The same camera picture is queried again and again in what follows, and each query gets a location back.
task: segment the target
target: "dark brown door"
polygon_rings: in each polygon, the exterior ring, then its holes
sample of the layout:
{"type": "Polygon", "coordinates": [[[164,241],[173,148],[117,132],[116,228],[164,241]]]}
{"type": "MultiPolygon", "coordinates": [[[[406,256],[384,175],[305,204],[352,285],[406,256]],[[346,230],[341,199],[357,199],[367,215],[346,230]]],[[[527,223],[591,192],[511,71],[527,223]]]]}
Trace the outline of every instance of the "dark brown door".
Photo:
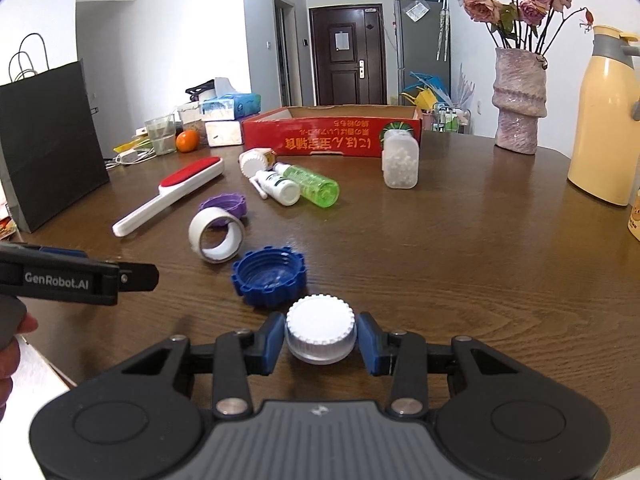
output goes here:
{"type": "Polygon", "coordinates": [[[386,104],[382,6],[309,11],[319,105],[386,104]]]}

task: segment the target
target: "white wall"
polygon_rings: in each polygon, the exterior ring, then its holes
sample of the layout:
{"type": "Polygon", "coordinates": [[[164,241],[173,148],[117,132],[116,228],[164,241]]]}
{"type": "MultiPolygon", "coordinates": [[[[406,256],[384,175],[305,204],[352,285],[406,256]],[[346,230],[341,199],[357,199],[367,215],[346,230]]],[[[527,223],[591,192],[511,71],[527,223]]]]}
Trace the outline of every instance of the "white wall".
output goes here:
{"type": "Polygon", "coordinates": [[[385,27],[386,98],[389,103],[398,103],[398,47],[394,27],[394,0],[306,0],[307,9],[338,5],[382,4],[385,27]]]}
{"type": "MultiPolygon", "coordinates": [[[[495,45],[482,24],[472,22],[455,0],[450,1],[453,83],[455,85],[457,81],[462,62],[466,76],[476,83],[472,106],[474,133],[493,137],[498,117],[497,109],[491,104],[495,79],[495,45]]],[[[572,10],[580,7],[589,7],[596,24],[640,32],[638,0],[574,0],[572,10]]],[[[593,33],[585,34],[578,26],[581,17],[577,14],[570,22],[565,23],[546,55],[549,63],[546,104],[548,116],[540,120],[538,131],[540,146],[553,148],[567,156],[572,155],[580,84],[593,49],[593,33]]],[[[559,24],[557,19],[554,19],[555,27],[559,24]]]]}
{"type": "MultiPolygon", "coordinates": [[[[310,47],[303,46],[303,40],[309,40],[305,0],[285,1],[296,9],[302,101],[304,105],[313,105],[310,47]]],[[[262,96],[263,111],[273,110],[280,107],[273,0],[244,0],[244,19],[252,91],[262,96]]]]}
{"type": "Polygon", "coordinates": [[[243,0],[109,2],[79,22],[102,152],[144,121],[188,101],[185,89],[216,76],[251,91],[243,0]]]}
{"type": "MultiPolygon", "coordinates": [[[[52,68],[78,60],[76,52],[76,0],[2,0],[0,2],[0,60],[9,63],[20,41],[31,32],[39,32],[47,43],[52,68]]],[[[46,69],[40,40],[29,38],[24,45],[41,72],[46,69]]],[[[18,64],[13,65],[14,76],[18,64]]],[[[6,70],[0,71],[0,84],[9,83],[6,70]]]]}

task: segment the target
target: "orange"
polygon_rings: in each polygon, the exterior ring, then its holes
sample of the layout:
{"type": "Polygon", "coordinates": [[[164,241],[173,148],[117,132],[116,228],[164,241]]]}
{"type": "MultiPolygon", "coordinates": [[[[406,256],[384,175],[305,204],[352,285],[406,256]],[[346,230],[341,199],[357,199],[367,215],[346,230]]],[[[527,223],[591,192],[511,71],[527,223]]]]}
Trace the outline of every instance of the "orange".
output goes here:
{"type": "Polygon", "coordinates": [[[200,134],[195,130],[186,130],[175,139],[175,147],[182,153],[189,153],[196,150],[199,143],[200,134]]]}

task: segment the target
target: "gray refrigerator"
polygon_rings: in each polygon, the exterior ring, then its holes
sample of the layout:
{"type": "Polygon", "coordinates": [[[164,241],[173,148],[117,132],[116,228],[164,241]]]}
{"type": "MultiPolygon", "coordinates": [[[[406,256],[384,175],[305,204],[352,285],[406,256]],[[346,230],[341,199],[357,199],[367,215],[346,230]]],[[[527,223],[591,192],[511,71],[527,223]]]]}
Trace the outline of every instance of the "gray refrigerator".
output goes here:
{"type": "MultiPolygon", "coordinates": [[[[444,61],[444,38],[440,60],[436,60],[442,3],[427,1],[430,7],[429,12],[414,22],[406,14],[406,10],[413,7],[415,3],[416,0],[395,0],[396,38],[398,40],[398,95],[402,93],[404,88],[417,82],[416,78],[411,77],[411,72],[438,76],[450,94],[451,54],[449,49],[447,60],[444,61]]],[[[400,96],[400,104],[408,105],[410,103],[400,96]]]]}

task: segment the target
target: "blue tissue package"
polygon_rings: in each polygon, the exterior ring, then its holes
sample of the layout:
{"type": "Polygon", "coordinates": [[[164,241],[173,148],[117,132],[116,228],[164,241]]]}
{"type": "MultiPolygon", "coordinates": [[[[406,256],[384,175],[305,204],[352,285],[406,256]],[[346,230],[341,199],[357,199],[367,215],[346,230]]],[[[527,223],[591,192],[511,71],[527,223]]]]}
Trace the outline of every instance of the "blue tissue package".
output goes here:
{"type": "Polygon", "coordinates": [[[228,94],[208,99],[200,105],[204,121],[237,121],[260,113],[258,94],[228,94]]]}

